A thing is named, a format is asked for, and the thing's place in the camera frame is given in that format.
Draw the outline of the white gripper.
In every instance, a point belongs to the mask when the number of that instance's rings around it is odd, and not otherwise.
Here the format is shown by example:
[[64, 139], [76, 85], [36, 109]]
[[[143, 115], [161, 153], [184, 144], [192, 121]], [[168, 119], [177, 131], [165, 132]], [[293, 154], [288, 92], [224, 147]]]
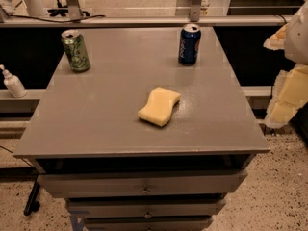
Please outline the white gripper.
[[278, 129], [308, 102], [308, 1], [289, 24], [267, 38], [263, 46], [269, 50], [284, 50], [285, 57], [296, 63], [290, 71], [281, 70], [273, 86], [264, 123]]

